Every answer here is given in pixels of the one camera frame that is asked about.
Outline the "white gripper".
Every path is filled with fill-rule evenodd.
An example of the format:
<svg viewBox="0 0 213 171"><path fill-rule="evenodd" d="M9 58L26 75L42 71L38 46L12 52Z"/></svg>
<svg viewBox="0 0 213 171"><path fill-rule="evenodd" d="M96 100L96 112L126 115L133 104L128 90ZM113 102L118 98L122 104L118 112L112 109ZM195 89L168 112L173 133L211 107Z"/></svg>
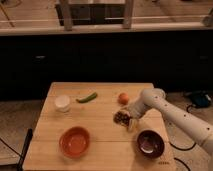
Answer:
<svg viewBox="0 0 213 171"><path fill-rule="evenodd" d="M127 111L129 112L130 116L134 118L129 120L129 126L127 128L129 132L132 132L137 128L139 123L138 119L142 118L148 110L149 107L145 105L141 99L138 99L128 105Z"/></svg>

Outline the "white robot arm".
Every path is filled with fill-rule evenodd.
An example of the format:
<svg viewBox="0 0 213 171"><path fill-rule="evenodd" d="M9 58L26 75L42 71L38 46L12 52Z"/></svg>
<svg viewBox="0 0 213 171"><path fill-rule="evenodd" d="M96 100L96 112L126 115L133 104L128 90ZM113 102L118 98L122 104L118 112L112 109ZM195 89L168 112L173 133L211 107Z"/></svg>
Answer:
<svg viewBox="0 0 213 171"><path fill-rule="evenodd" d="M165 92L159 88L143 89L138 99L127 107L135 119L142 118L150 109L158 110L213 156L213 125L168 102Z"/></svg>

